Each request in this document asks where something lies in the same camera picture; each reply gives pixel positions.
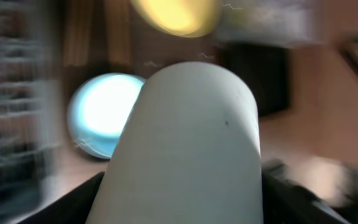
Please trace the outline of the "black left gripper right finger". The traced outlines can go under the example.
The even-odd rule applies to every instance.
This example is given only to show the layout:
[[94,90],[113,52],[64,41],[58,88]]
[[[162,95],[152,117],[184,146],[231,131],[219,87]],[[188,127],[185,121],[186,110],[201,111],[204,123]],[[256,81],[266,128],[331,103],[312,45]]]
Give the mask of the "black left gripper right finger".
[[262,172],[264,224],[346,224],[308,189]]

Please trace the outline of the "white cup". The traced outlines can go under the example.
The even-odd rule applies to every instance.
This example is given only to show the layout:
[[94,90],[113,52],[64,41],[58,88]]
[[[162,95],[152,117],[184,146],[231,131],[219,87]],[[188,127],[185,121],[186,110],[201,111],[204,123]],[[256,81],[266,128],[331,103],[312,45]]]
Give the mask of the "white cup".
[[143,85],[88,223],[264,220],[257,105],[218,65],[183,62]]

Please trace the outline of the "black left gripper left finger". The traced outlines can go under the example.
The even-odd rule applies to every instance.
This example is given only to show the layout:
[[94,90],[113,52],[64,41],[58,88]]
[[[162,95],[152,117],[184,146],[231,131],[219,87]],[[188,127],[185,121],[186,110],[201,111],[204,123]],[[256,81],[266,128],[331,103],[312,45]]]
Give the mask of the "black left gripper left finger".
[[19,224],[85,224],[105,172],[99,172]]

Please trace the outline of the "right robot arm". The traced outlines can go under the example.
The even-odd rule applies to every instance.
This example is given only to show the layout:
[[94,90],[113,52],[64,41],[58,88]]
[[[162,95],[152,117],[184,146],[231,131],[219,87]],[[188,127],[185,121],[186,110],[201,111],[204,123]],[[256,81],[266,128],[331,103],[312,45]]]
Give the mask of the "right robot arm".
[[264,224],[358,223],[358,169],[345,166],[345,202],[330,206],[311,190],[287,179],[280,159],[262,165]]

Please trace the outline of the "wooden chopstick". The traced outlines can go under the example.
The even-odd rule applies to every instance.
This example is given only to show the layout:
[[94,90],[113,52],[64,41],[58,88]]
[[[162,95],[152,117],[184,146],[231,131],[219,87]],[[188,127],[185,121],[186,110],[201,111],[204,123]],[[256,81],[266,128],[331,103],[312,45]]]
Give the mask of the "wooden chopstick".
[[88,62],[93,0],[70,0],[67,3],[63,39],[63,65],[83,66]]
[[129,0],[104,0],[109,62],[130,67],[131,14]]

